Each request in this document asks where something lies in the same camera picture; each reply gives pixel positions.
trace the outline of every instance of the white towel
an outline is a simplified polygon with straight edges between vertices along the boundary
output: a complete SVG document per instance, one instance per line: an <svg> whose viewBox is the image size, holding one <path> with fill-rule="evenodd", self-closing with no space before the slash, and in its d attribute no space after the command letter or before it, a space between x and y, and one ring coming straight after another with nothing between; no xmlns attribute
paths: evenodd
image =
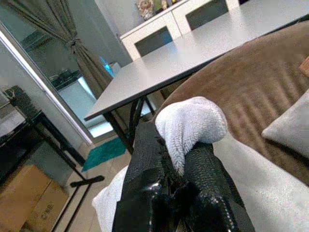
<svg viewBox="0 0 309 232"><path fill-rule="evenodd" d="M98 222L103 232L111 232L114 222L117 202L121 199L128 166L124 167L93 200L92 206L96 209Z"/></svg>
<svg viewBox="0 0 309 232"><path fill-rule="evenodd" d="M165 107L155 126L165 140L173 166L184 173L184 156L197 142L214 143L224 138L227 122L222 110L204 97L194 97Z"/></svg>

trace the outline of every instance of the gray curtain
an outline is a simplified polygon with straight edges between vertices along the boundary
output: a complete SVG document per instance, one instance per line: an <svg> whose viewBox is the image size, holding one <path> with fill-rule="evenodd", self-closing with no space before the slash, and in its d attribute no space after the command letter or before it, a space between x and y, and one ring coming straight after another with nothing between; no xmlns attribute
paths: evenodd
<svg viewBox="0 0 309 232"><path fill-rule="evenodd" d="M112 77L104 69L99 58L78 39L67 0L0 0L0 2L39 30L69 45L86 82L96 98L99 98Z"/></svg>

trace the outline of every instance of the sliding door frame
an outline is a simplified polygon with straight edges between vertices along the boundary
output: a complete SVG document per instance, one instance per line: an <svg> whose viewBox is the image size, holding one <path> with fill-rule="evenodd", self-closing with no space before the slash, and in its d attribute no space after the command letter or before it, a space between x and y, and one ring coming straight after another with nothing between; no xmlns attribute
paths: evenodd
<svg viewBox="0 0 309 232"><path fill-rule="evenodd" d="M54 104L57 110L64 116L67 122L76 130L83 141L89 146L107 139L115 133L113 131L102 136L94 138L89 130L82 124L80 119L70 109L67 103L58 94L54 86L47 80L45 74L40 70L36 63L22 48L15 37L8 31L8 29L0 22L0 41L14 56L18 63L30 75L37 86L44 92L48 99Z"/></svg>

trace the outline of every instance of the decorative figurine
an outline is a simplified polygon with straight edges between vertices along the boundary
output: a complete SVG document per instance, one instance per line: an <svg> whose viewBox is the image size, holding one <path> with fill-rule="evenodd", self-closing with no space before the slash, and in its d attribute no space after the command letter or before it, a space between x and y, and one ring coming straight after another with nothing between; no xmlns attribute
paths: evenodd
<svg viewBox="0 0 309 232"><path fill-rule="evenodd" d="M154 0L154 12L156 14L158 14L161 11L163 11L162 5L161 5L161 0Z"/></svg>
<svg viewBox="0 0 309 232"><path fill-rule="evenodd" d="M154 16L154 1L153 0L137 0L137 8L140 15L146 21Z"/></svg>
<svg viewBox="0 0 309 232"><path fill-rule="evenodd" d="M169 7L167 0L162 0L161 5L162 5L163 10L166 10Z"/></svg>

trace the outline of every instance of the teal rug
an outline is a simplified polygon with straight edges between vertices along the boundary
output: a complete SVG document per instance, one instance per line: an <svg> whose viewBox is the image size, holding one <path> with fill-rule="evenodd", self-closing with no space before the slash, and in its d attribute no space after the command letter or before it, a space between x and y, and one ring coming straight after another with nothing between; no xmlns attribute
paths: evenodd
<svg viewBox="0 0 309 232"><path fill-rule="evenodd" d="M116 138L107 143L104 143L90 151L88 159L83 166L82 172L94 168L112 158L120 156L124 154L125 151L126 147L122 144L120 138Z"/></svg>

